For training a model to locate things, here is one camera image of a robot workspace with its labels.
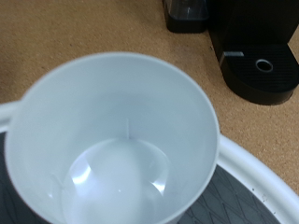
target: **drip tray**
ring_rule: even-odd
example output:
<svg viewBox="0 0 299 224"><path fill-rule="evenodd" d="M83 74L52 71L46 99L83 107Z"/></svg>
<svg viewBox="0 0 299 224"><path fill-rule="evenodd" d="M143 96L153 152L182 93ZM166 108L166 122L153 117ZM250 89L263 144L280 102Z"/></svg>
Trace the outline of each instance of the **drip tray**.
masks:
<svg viewBox="0 0 299 224"><path fill-rule="evenodd" d="M47 224L19 197L10 183L4 160L5 133L0 133L0 223ZM280 223L252 193L219 165L204 193L187 210L179 224Z"/></svg>
<svg viewBox="0 0 299 224"><path fill-rule="evenodd" d="M227 46L220 66L227 86L255 104L284 103L299 83L299 66L287 44Z"/></svg>

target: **white plastic cup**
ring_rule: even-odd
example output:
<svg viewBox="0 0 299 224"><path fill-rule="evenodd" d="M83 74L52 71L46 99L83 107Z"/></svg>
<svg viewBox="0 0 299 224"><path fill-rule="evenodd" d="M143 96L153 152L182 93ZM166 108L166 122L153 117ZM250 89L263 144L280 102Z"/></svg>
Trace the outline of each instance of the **white plastic cup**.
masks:
<svg viewBox="0 0 299 224"><path fill-rule="evenodd" d="M25 93L5 156L16 190L50 223L177 223L213 175L219 138L211 103L185 73L103 53Z"/></svg>

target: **brown countertop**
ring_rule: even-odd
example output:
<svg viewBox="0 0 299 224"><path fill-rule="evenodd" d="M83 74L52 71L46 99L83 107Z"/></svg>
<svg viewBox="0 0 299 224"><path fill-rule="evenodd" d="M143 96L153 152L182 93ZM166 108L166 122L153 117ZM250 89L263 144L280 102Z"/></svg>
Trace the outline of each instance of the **brown countertop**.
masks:
<svg viewBox="0 0 299 224"><path fill-rule="evenodd" d="M0 0L0 17L0 103L19 100L49 70L83 55L152 55L194 78L214 105L221 132L299 194L299 90L274 106L236 96L222 78L208 32L170 33L161 0ZM299 29L290 47L299 61Z"/></svg>

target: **black coffee maker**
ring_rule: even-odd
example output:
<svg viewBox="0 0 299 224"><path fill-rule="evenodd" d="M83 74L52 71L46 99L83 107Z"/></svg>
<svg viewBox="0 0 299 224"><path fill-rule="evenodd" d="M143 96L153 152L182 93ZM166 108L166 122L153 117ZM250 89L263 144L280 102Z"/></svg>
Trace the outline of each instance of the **black coffee maker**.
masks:
<svg viewBox="0 0 299 224"><path fill-rule="evenodd" d="M183 4L185 15L197 6L197 20L176 16ZM288 42L299 22L298 0L164 0L164 14L175 33L208 28L224 80L239 96L261 105L292 96L299 67Z"/></svg>

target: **cork surface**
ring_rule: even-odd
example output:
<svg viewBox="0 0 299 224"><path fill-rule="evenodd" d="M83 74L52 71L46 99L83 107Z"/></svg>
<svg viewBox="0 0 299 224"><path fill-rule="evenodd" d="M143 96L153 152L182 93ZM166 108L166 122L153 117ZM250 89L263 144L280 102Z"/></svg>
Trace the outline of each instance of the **cork surface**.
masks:
<svg viewBox="0 0 299 224"><path fill-rule="evenodd" d="M299 90L282 105L255 105L226 86L208 32L170 33L161 0L0 0L0 104L54 67L104 51L133 51L185 71L215 107L221 133L299 194ZM299 61L299 29L290 42Z"/></svg>

